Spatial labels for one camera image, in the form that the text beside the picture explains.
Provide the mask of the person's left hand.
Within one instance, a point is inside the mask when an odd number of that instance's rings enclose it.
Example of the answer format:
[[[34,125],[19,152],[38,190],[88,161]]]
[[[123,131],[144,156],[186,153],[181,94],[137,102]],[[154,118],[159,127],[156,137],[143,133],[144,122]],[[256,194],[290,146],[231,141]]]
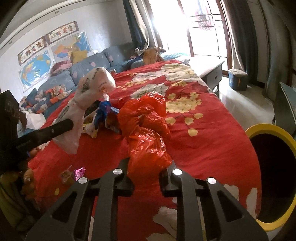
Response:
[[[31,200],[36,197],[36,180],[34,171],[28,168],[23,174],[23,187],[21,194],[25,196],[26,200]]]

